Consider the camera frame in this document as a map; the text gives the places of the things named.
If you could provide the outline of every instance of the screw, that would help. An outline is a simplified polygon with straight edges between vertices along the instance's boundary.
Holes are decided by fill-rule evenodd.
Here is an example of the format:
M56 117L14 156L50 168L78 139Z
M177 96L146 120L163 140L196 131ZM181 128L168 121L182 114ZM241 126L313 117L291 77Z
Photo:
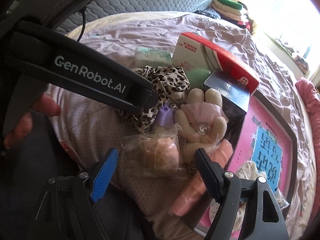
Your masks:
M232 178L232 177L233 177L233 173L232 173L231 171L225 172L224 175L225 175L227 178Z
M48 183L49 184L53 184L53 183L55 183L56 182L56 179L55 178L50 178L50 179L48 179Z
M81 178L81 179L85 179L86 177L88 177L88 173L87 172L81 172L80 174L79 174L79 177Z
M260 181L261 183L266 183L267 182L265 177L259 177L258 181Z

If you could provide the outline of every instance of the leopard print fabric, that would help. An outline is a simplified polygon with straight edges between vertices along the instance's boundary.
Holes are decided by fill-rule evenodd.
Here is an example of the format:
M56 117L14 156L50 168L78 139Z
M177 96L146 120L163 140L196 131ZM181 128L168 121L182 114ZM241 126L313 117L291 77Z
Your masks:
M153 124L158 111L167 102L173 92L189 90L190 83L181 66L157 67L145 66L136 73L151 81L153 90L158 93L158 102L151 109L143 109L140 114L130 114L118 110L119 114L138 131L145 133Z

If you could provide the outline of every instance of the window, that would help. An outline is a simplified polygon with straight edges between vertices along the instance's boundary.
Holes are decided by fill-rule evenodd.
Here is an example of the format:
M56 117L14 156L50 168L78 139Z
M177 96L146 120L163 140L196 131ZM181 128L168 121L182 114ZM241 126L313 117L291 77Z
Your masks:
M310 0L272 0L262 24L273 38L294 46L309 67L320 63L320 15Z

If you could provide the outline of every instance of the orange plastic package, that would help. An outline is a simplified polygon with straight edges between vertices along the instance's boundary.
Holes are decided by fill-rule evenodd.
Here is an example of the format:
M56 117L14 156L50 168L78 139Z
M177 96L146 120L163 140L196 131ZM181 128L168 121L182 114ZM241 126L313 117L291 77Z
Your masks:
M219 163L224 168L232 154L233 148L231 144L224 139L209 157L213 162ZM170 211L179 217L187 214L205 192L206 187L198 171L180 193Z

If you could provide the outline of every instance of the human hand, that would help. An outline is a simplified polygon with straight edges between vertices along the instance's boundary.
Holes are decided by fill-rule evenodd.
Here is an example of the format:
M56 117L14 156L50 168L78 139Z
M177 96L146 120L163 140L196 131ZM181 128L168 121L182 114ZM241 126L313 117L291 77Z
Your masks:
M61 112L60 106L48 95L40 96L30 108L48 117L58 116ZM10 148L19 143L32 130L32 116L26 112L18 121L13 131L4 138L4 146Z

